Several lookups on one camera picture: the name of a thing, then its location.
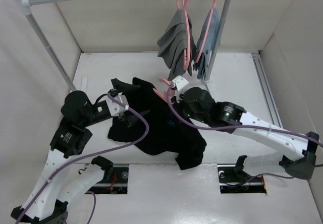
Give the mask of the pink plastic hanger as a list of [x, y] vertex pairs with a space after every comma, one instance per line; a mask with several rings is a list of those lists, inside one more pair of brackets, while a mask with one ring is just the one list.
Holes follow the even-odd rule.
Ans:
[[159, 96], [163, 101], [166, 103], [168, 102], [168, 99], [171, 101], [171, 104], [174, 104], [176, 102], [176, 86], [173, 81], [167, 80], [165, 78], [159, 78], [158, 80], [161, 83], [164, 83], [167, 88], [171, 88], [170, 94], [168, 96], [167, 89], [164, 90], [163, 92], [158, 91], [156, 88], [153, 88], [154, 93]]

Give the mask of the black t shirt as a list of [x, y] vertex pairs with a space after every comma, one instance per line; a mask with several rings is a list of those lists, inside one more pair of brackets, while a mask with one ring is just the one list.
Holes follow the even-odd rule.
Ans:
[[177, 153], [175, 160], [181, 170], [200, 165], [207, 143], [199, 131], [183, 124], [173, 114], [168, 104], [153, 91], [153, 84], [137, 77], [132, 83], [137, 88], [124, 95], [129, 106], [149, 124], [147, 136], [136, 147], [149, 155]]

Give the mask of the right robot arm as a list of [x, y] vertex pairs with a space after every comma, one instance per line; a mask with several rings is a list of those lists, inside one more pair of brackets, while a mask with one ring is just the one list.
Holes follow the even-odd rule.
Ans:
[[233, 168], [233, 174], [238, 180], [243, 181], [265, 172], [282, 171], [294, 178], [311, 179], [316, 164], [317, 133], [289, 132], [256, 117], [239, 105], [215, 101], [207, 90], [198, 87], [181, 93], [179, 104], [181, 112], [188, 118], [275, 150], [267, 155], [240, 156]]

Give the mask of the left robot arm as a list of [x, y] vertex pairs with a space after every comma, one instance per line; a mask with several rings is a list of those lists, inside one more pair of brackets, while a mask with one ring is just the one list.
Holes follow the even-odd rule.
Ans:
[[[113, 163], [102, 154], [135, 145], [149, 132], [146, 119], [130, 107], [126, 93], [137, 92], [139, 85], [127, 84], [116, 78], [111, 80], [113, 88], [91, 103], [84, 91], [70, 92], [61, 108], [63, 118], [50, 142], [45, 166], [27, 201], [12, 210], [11, 217], [16, 223], [64, 223], [68, 208], [82, 194], [98, 181], [107, 182], [112, 177]], [[131, 112], [145, 125], [143, 135], [133, 142], [82, 156], [82, 152], [92, 137], [89, 126], [122, 116]], [[78, 179], [66, 188], [70, 166], [92, 158], [90, 166]]]

